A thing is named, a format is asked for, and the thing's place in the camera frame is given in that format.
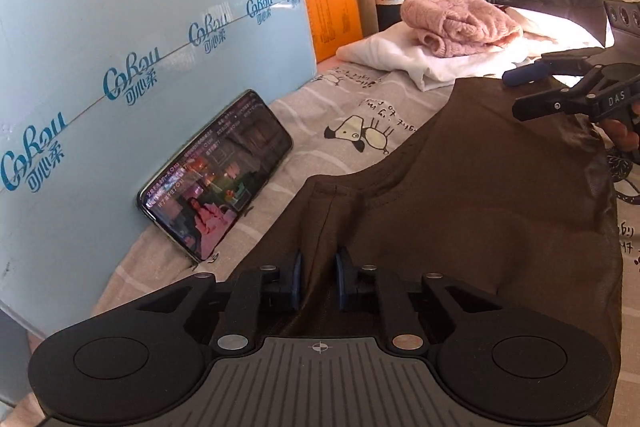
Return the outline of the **person right hand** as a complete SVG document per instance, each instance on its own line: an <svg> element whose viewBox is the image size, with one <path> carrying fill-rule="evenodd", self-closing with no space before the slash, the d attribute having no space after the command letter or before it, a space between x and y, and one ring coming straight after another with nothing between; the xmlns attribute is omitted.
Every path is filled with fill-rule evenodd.
<svg viewBox="0 0 640 427"><path fill-rule="evenodd" d="M608 136L617 150L623 153L634 154L639 152L639 135L634 130L627 127L625 121L615 119L615 116L629 116L630 112L639 116L639 101L632 103L622 102L619 96L602 95L599 103L601 105L601 114L610 113L610 118L601 118L597 125Z"/></svg>

